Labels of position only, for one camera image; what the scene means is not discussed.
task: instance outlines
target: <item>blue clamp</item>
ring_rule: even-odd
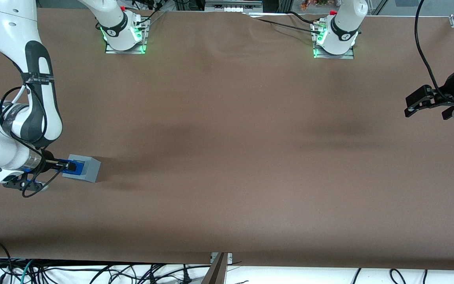
[[[75,176],[80,176],[82,174],[83,165],[85,164],[85,162],[74,161],[74,160],[63,160],[63,159],[59,159],[59,161],[61,161],[63,163],[73,163],[76,166],[76,170],[75,171],[63,169],[62,173],[72,174],[72,175],[75,175]]]

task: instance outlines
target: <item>white floor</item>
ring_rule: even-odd
[[[141,276],[149,268],[149,265],[135,266],[136,274]],[[103,266],[89,266],[89,268],[103,268]],[[124,269],[126,266],[118,266],[117,269]],[[167,265],[159,270],[157,275],[162,275],[173,270],[181,269],[182,265]],[[355,268],[296,268],[296,267],[263,267],[263,266],[230,266],[225,284],[351,284],[355,275]],[[193,284],[200,283],[207,268],[189,269],[191,279],[196,279]],[[421,284],[423,270],[401,269],[400,272],[406,280],[406,284]],[[124,273],[134,275],[132,270]],[[52,270],[47,273],[58,284],[88,284],[96,272],[70,272]],[[182,279],[182,273],[175,276]],[[402,281],[395,277],[399,284]],[[110,279],[108,272],[98,277],[93,284],[106,284]],[[121,277],[113,281],[113,284],[131,284],[131,279]],[[166,278],[159,281],[160,284],[179,284],[175,278]],[[430,270],[427,275],[427,284],[454,284],[454,271]],[[389,277],[389,269],[364,268],[360,272],[356,284],[392,284]]]

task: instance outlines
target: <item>gray block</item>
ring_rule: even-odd
[[[101,162],[92,157],[73,154],[70,154],[68,160],[83,162],[83,169],[81,175],[79,176],[69,173],[63,173],[64,178],[66,177],[75,180],[96,182],[97,174],[99,173],[99,168],[101,167]]]

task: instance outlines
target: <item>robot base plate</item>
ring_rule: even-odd
[[[106,43],[105,53],[107,54],[145,54],[146,44],[148,41],[148,32],[150,29],[150,20],[145,21],[141,24],[141,41],[135,44],[131,49],[128,50],[115,50],[108,43]]]

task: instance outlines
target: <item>brown table surface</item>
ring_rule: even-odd
[[[38,18],[64,124],[48,149],[102,169],[29,199],[0,185],[13,256],[454,269],[454,120],[403,112],[430,83],[413,18],[366,18],[354,60],[239,13],[167,13],[139,56],[104,54],[88,10]],[[420,26],[444,83],[454,29]],[[19,75],[0,54],[0,97]]]

